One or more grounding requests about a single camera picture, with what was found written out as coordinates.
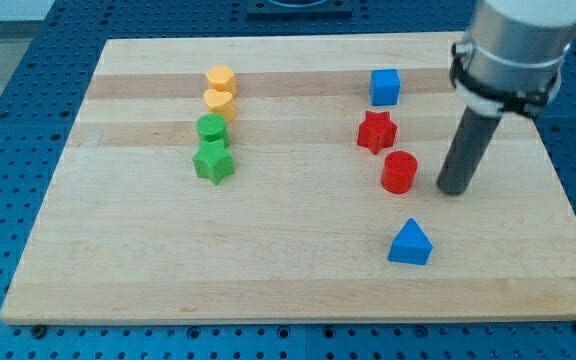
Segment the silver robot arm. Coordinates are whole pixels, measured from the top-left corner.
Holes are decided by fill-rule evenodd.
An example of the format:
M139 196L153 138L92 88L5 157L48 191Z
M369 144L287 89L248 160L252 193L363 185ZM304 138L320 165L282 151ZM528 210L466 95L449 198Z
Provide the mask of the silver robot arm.
M481 114L527 112L556 96L576 35L576 0L481 0L451 49L450 79Z

